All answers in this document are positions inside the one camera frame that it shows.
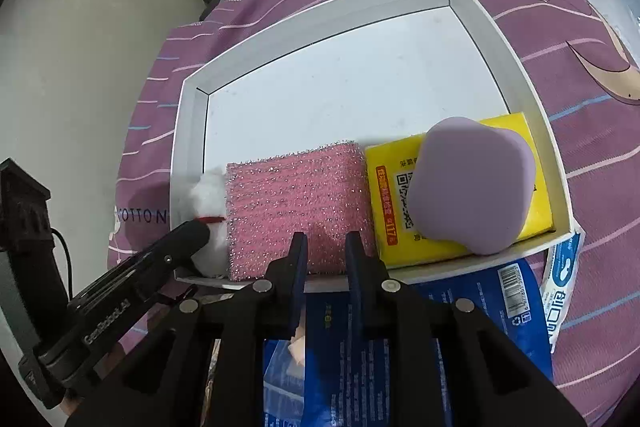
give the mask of yellow package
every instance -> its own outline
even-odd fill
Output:
[[[553,221],[545,177],[524,115],[520,112],[507,114],[482,120],[481,123],[517,132],[533,151],[536,183],[529,214],[517,240],[550,230]],[[466,248],[458,243],[422,237],[414,229],[407,211],[406,194],[423,137],[424,134],[418,134],[365,149],[378,252],[388,267],[436,263],[468,254]]]

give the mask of pink sponge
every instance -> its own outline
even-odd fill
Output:
[[[226,166],[229,279],[261,277],[294,232],[309,241],[309,273],[342,273],[347,232],[375,252],[369,185],[353,142]]]

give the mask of barcode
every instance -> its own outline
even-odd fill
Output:
[[[413,171],[400,172],[396,174],[396,189],[398,190],[398,198],[400,200],[400,210],[402,213],[402,228],[405,230],[414,229],[414,221],[409,216],[407,209],[407,195],[409,194],[409,183],[414,175]]]
[[[529,299],[518,264],[510,264],[498,270],[502,297],[507,308],[507,318],[529,311]]]

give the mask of white plush toy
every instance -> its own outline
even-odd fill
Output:
[[[190,190],[189,199],[196,217],[224,217],[220,223],[207,223],[211,237],[206,247],[191,257],[195,267],[205,277],[226,275],[226,188],[222,169],[205,172]]]

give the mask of qr code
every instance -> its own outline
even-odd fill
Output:
[[[413,171],[396,174],[396,188],[398,189],[398,198],[400,200],[402,212],[402,228],[405,230],[414,229],[414,222],[412,221],[411,216],[409,216],[406,200],[406,195],[409,192],[409,183],[411,182],[411,177],[413,175]]]

